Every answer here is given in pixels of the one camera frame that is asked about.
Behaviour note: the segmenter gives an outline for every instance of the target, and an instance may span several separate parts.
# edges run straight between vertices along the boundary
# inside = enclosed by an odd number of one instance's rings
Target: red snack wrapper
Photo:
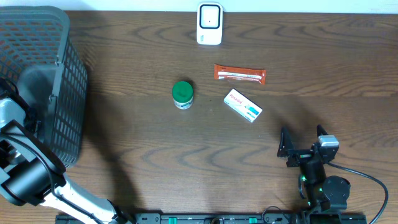
[[[214,65],[214,79],[246,80],[266,84],[264,69],[235,68],[222,65]]]

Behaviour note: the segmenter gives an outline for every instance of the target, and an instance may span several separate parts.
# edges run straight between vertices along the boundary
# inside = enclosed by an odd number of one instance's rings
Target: small green container
[[[186,110],[193,103],[193,88],[187,82],[178,82],[172,90],[174,105],[181,110]]]

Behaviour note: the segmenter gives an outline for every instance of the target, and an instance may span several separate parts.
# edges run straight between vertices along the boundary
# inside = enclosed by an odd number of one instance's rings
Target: green jar lid
[[[193,97],[193,88],[187,82],[178,82],[173,86],[173,99],[179,103],[186,103]]]

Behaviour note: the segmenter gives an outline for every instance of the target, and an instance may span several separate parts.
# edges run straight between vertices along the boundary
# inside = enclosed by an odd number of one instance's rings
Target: basket
[[[87,72],[56,7],[0,7],[0,77],[38,111],[37,137],[66,167],[77,162]]]

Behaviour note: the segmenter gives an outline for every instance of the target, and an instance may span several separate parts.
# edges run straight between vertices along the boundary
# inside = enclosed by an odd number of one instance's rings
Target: wooden table
[[[398,220],[398,16],[225,13],[223,42],[196,42],[196,14],[68,12],[90,87],[81,157],[68,175],[130,211],[261,212],[305,206],[298,168],[276,157],[279,131],[298,147],[316,125],[340,140],[335,163],[382,180],[390,200],[378,223]],[[267,69],[267,84],[213,79],[215,63]],[[178,110],[175,82],[195,101]],[[254,123],[223,98],[236,88],[263,112]],[[368,221],[384,192],[351,182],[349,212]],[[53,223],[51,208],[0,199],[1,223]]]

